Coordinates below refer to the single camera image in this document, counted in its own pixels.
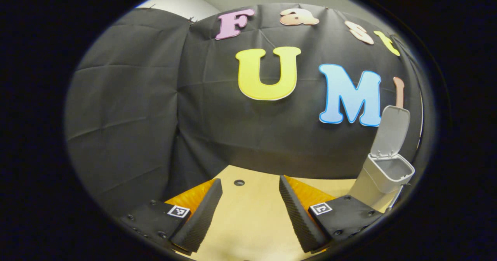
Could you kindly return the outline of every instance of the trash can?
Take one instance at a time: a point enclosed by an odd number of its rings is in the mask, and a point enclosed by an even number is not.
[[[376,132],[371,152],[349,195],[373,208],[386,204],[392,192],[408,183],[414,167],[398,152],[409,127],[408,110],[387,106]]]

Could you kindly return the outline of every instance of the trash can lid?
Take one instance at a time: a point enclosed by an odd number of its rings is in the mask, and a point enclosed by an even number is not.
[[[409,127],[410,112],[406,109],[387,106],[383,110],[376,137],[371,146],[371,156],[396,155],[402,147]]]

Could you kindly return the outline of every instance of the letter m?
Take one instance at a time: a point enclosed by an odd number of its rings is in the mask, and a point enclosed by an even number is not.
[[[362,72],[357,88],[342,66],[322,64],[319,66],[326,77],[327,97],[326,109],[319,115],[323,123],[341,123],[340,100],[347,114],[348,121],[353,123],[364,105],[364,113],[359,122],[364,126],[380,125],[380,76],[371,71]]]

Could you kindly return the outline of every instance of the table surface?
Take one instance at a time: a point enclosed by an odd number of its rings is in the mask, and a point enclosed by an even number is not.
[[[299,261],[319,254],[302,251],[279,193],[279,175],[229,165],[215,178],[221,179],[222,196],[198,252],[187,257],[197,261]],[[236,186],[238,179],[245,184]],[[295,179],[334,197],[346,195],[355,182]],[[393,195],[387,194],[390,200],[373,207],[385,212]]]

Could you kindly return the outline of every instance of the yellow letter u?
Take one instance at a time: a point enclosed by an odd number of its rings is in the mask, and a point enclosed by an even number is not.
[[[297,85],[297,47],[277,47],[273,53],[280,57],[281,77],[276,84],[263,84],[259,77],[262,49],[242,50],[235,57],[240,61],[238,87],[243,94],[255,100],[279,100],[290,95]]]

